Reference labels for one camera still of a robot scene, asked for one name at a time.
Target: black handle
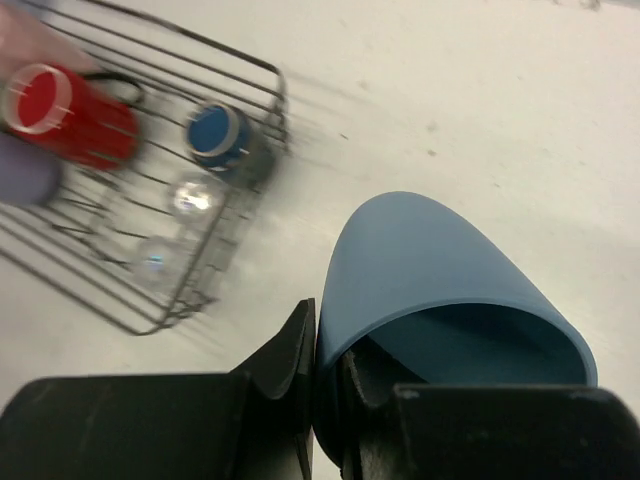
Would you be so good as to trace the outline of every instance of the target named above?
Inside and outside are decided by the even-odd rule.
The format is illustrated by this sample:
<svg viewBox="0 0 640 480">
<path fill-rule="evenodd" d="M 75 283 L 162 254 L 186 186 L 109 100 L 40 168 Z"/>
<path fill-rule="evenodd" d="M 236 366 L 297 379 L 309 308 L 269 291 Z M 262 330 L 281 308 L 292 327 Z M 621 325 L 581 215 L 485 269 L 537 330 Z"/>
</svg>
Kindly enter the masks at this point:
<svg viewBox="0 0 640 480">
<path fill-rule="evenodd" d="M 140 105 L 142 102 L 144 102 L 144 98 L 145 98 L 145 90 L 144 88 L 142 88 L 142 85 L 140 84 L 140 82 L 138 82 L 138 80 L 136 80 L 134 77 L 132 77 L 131 75 L 127 75 L 126 73 L 122 73 L 122 72 L 114 72 L 111 70 L 106 70 L 106 71 L 102 71 L 102 72 L 91 72 L 91 73 L 84 73 L 82 74 L 82 78 L 84 78 L 85 80 L 89 81 L 89 82 L 122 82 L 122 83 L 127 83 L 133 87 L 136 88 L 136 90 L 138 90 L 138 94 L 133 97 L 132 100 L 125 100 L 125 99 L 120 99 L 120 101 L 122 103 L 124 103 L 125 105 L 127 105 L 128 107 L 135 107 L 136 105 Z"/>
</svg>

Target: wire basket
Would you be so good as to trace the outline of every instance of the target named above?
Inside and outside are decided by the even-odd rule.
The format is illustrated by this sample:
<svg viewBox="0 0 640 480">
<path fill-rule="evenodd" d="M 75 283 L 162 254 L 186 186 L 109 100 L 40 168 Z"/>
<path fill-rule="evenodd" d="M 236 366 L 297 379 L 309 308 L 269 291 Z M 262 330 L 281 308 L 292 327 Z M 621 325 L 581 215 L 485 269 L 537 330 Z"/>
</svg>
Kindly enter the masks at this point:
<svg viewBox="0 0 640 480">
<path fill-rule="evenodd" d="M 67 164 L 51 204 L 0 206 L 7 239 L 0 255 L 132 335 L 170 328 L 215 300 L 217 279 L 268 183 L 241 167 L 206 222 L 181 225 L 168 209 L 172 182 L 189 171 L 214 175 L 190 158 L 183 124 L 210 99 L 233 105 L 278 159 L 288 142 L 284 78 L 269 63 L 146 13 L 99 0 L 67 0 L 56 8 L 23 2 L 43 10 L 47 25 L 102 67 L 135 77 L 147 101 L 135 107 L 142 147 L 128 168 Z M 176 245 L 179 267 L 163 291 L 152 291 L 136 281 L 132 266 L 136 246 L 158 235 Z"/>
</svg>

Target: white surface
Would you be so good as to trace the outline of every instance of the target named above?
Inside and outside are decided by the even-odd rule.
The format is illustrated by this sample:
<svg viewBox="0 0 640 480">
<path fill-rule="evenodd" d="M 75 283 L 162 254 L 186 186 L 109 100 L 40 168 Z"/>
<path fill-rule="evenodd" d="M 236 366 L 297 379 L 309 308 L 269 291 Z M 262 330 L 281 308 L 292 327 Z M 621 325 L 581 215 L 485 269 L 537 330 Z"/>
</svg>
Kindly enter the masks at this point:
<svg viewBox="0 0 640 480">
<path fill-rule="evenodd" d="M 172 331 L 126 337 L 0 260 L 0 403 L 44 375 L 232 368 L 299 299 L 320 299 L 355 208 L 409 190 L 491 238 L 582 332 L 601 385 L 640 413 L 639 10 L 543 0 L 128 4 L 281 66 L 293 154 L 224 301 Z M 315 456 L 316 478 L 337 478 Z"/>
</svg>

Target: red cup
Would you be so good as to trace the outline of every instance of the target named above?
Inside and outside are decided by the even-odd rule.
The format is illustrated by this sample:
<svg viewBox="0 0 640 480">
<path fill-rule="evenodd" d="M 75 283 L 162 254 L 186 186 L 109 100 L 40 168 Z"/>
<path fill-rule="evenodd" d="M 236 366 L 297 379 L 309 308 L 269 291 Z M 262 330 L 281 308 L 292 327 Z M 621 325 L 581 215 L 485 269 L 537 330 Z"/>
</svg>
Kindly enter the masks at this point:
<svg viewBox="0 0 640 480">
<path fill-rule="evenodd" d="M 140 89 L 124 74 L 81 75 L 37 63 L 7 82 L 4 119 L 17 136 L 68 160 L 100 170 L 122 167 L 136 153 L 138 121 L 128 104 L 98 90 L 92 80 L 123 81 Z"/>
</svg>

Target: pink cup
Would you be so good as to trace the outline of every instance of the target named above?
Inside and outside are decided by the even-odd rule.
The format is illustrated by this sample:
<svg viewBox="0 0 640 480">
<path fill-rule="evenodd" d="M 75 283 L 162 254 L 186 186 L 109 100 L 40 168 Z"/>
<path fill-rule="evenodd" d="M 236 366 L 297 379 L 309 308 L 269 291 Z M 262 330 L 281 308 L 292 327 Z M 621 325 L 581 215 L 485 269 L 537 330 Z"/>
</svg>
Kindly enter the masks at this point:
<svg viewBox="0 0 640 480">
<path fill-rule="evenodd" d="M 87 53 L 18 7 L 0 3 L 0 81 L 32 63 L 76 72 L 98 70 Z"/>
</svg>

